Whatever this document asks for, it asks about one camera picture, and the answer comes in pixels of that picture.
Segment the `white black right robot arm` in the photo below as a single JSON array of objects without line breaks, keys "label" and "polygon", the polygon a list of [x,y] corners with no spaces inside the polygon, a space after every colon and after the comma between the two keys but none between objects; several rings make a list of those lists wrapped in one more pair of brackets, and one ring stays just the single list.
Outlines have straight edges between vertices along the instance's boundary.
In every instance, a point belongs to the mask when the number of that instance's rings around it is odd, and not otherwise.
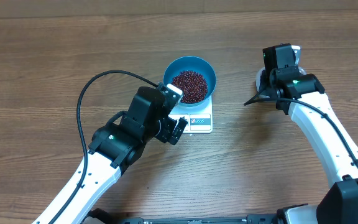
[{"label": "white black right robot arm", "polygon": [[358,146],[335,115],[321,82],[298,66],[300,52],[291,44],[265,48],[257,89],[302,130],[326,173],[329,191],[318,205],[278,210],[277,221],[358,223]]}]

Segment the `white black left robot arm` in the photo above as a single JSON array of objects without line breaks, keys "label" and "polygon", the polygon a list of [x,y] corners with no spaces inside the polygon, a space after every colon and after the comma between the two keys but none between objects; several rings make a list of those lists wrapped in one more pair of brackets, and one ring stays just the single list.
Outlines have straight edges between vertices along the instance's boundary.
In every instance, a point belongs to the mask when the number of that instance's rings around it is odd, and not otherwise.
[{"label": "white black left robot arm", "polygon": [[142,86],[127,111],[114,115],[93,134],[77,171],[36,223],[81,223],[99,198],[137,161],[152,139],[175,145],[186,119],[169,117],[183,97],[171,85]]}]

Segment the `red adzuki beans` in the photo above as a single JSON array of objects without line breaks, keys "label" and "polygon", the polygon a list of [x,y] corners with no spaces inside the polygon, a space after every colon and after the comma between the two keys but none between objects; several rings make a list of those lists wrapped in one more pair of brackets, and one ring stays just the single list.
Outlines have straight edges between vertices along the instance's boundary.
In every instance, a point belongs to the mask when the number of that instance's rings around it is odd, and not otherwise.
[{"label": "red adzuki beans", "polygon": [[182,103],[194,104],[204,100],[208,92],[208,84],[202,74],[192,70],[179,73],[172,80],[172,85],[183,91]]}]

